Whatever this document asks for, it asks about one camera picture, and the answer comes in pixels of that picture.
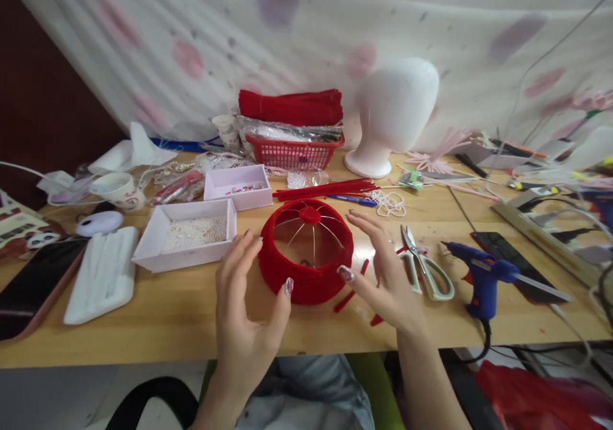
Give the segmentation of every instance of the hand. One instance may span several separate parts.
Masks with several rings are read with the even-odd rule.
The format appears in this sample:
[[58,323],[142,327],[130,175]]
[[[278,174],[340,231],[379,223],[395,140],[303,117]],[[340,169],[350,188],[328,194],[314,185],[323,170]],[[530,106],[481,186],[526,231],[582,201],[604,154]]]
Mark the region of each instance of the hand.
[[294,281],[288,278],[276,296],[268,324],[260,325],[247,318],[247,272],[261,249],[261,237],[254,237],[250,231],[236,237],[215,275],[218,358],[215,374],[219,374],[219,383],[244,402],[275,359],[292,310]]
[[426,319],[420,301],[411,288],[404,265],[396,255],[381,221],[356,210],[349,210],[345,216],[351,224],[368,235],[372,242],[375,249],[373,266],[377,285],[361,273],[345,266],[338,268],[340,276],[358,296],[399,332],[425,335]]

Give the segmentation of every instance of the white cup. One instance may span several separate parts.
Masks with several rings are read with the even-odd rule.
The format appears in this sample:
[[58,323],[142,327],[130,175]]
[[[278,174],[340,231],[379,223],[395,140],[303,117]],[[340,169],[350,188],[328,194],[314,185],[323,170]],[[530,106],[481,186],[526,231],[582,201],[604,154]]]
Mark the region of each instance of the white cup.
[[224,114],[213,117],[211,122],[214,124],[215,128],[217,128],[217,132],[219,133],[224,147],[232,151],[241,148],[241,138],[238,135],[238,130],[234,127],[233,115]]
[[92,182],[89,191],[126,211],[137,211],[145,206],[145,195],[129,173],[106,174]]

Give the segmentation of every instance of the black phone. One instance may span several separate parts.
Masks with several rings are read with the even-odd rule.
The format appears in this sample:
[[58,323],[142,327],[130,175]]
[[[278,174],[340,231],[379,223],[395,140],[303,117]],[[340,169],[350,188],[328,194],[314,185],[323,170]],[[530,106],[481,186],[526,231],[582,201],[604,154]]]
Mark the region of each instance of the black phone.
[[20,339],[40,325],[79,269],[87,240],[43,246],[0,293],[0,342]]
[[[544,285],[556,288],[547,280],[531,263],[519,254],[513,246],[498,232],[472,232],[472,238],[479,246],[496,259],[504,259],[519,268],[519,273]],[[542,289],[538,289],[528,283],[516,281],[515,286],[531,303],[537,305],[560,304],[567,302]]]

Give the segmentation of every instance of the computer mouse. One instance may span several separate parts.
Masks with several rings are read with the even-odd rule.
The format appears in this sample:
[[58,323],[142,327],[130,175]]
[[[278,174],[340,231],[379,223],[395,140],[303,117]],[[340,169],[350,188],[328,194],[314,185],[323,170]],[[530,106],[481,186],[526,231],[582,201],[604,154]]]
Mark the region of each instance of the computer mouse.
[[103,211],[83,218],[77,224],[77,234],[91,237],[96,233],[113,232],[121,226],[123,215],[118,211]]

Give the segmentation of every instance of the green chair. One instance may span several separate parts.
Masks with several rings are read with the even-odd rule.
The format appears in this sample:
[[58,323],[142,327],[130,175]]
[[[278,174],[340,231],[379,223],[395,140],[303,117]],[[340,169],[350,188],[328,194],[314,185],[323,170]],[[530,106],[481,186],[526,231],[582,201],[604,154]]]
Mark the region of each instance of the green chair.
[[[388,373],[379,353],[351,353],[346,355],[351,370],[370,400],[370,408],[377,430],[404,430],[402,417],[396,405]],[[204,373],[200,402],[206,395],[217,361],[209,361]]]

